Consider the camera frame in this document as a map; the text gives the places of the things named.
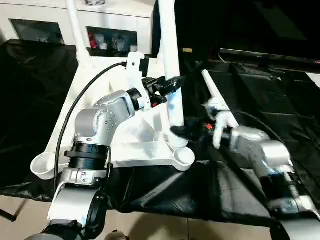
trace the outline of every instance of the black fabric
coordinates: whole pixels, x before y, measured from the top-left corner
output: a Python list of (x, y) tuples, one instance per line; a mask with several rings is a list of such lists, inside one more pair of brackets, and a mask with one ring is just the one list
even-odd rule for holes
[[(75, 47), (11, 40), (0, 48), (0, 59), (5, 113), (0, 127), (0, 194), (49, 202), (52, 181), (33, 175), (30, 163), (45, 150), (59, 117), (78, 66)], [(253, 114), (283, 138), (319, 207), (319, 99), (314, 98), (319, 89), (308, 76), (229, 64), (186, 61), (181, 66), (187, 75), (182, 89), (185, 116), (206, 114), (201, 104), (210, 94), (198, 69), (207, 68), (232, 110)], [(236, 118), (266, 131), (242, 115)], [(226, 167), (219, 150), (197, 143), (189, 147), (196, 162), (185, 172), (171, 166), (114, 168), (108, 208), (271, 226), (266, 209)], [(248, 161), (232, 157), (259, 185)]]
[(0, 47), (0, 194), (51, 201), (30, 171), (50, 139), (78, 68), (74, 46), (10, 40)]

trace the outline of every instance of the white stick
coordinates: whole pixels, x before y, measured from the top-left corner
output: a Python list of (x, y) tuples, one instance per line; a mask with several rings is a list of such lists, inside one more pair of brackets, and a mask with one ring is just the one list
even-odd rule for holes
[(83, 63), (84, 65), (92, 65), (91, 57), (87, 51), (84, 37), (81, 32), (80, 22), (78, 18), (78, 11), (76, 6), (76, 0), (65, 0), (66, 7), (68, 10), (71, 28), (73, 32), (73, 37), (76, 47), (76, 59), (78, 63)]
[[(176, 31), (175, 0), (159, 0), (161, 21), (161, 50), (163, 51), (165, 78), (167, 80), (180, 76), (178, 41)], [(167, 96), (168, 117), (170, 126), (184, 125), (184, 110), (182, 91)], [(178, 148), (185, 147), (188, 141), (172, 134), (169, 137), (171, 144)]]

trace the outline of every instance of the white tube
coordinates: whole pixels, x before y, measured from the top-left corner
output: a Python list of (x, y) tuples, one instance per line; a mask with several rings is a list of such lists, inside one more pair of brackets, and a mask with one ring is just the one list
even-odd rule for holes
[(212, 78), (211, 78), (208, 70), (203, 70), (203, 71), (202, 71), (202, 76), (203, 76), (203, 78), (204, 78), (204, 81), (205, 81), (205, 83), (206, 83), (206, 86), (207, 86), (208, 89), (209, 89), (209, 92), (210, 92), (211, 96), (212, 96), (213, 98), (214, 98), (214, 97), (220, 98), (221, 101), (223, 101), (223, 103), (224, 103), (225, 105), (227, 105), (225, 99), (222, 97), (222, 95), (221, 95), (219, 89), (217, 88), (215, 82), (212, 80)]
[[(180, 76), (175, 0), (159, 0), (159, 12), (165, 78), (169, 80)], [(167, 99), (170, 126), (183, 126), (184, 110), (181, 89), (167, 96)], [(173, 134), (169, 136), (169, 142), (177, 148), (183, 148), (188, 144), (187, 140)]]
[(85, 65), (87, 64), (92, 65), (91, 57), (87, 51), (87, 48), (84, 42), (84, 37), (81, 32), (76, 0), (65, 0), (65, 3), (68, 10), (70, 24), (73, 32), (74, 41), (75, 41), (76, 59), (78, 60), (79, 64), (84, 63)]
[[(209, 92), (213, 98), (218, 98), (218, 100), (222, 103), (222, 105), (225, 106), (226, 110), (230, 110), (229, 106), (227, 105), (224, 97), (221, 95), (219, 89), (217, 88), (215, 82), (211, 78), (209, 72), (207, 70), (202, 71), (202, 76), (204, 78), (204, 81), (206, 83), (206, 86), (209, 89)], [(235, 116), (231, 114), (230, 119), (228, 120), (232, 126), (237, 127), (239, 126), (237, 120), (235, 119)]]

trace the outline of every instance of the shelf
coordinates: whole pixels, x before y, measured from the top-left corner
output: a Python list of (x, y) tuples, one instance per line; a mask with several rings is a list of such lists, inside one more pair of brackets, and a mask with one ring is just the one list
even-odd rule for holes
[[(106, 0), (104, 5), (87, 6), (85, 0), (75, 0), (79, 11), (152, 18), (156, 0)], [(66, 9), (65, 0), (0, 0), (0, 4)]]

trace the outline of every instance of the floor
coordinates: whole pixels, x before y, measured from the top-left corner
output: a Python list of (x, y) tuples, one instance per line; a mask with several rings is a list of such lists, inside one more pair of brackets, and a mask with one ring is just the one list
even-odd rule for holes
[[(0, 217), (0, 240), (24, 240), (41, 232), (49, 207), (45, 202), (0, 196), (1, 209), (11, 214), (21, 209), (16, 222)], [(114, 210), (107, 212), (104, 231), (97, 239), (104, 240), (113, 230), (123, 232), (130, 240), (271, 240), (265, 227)]]

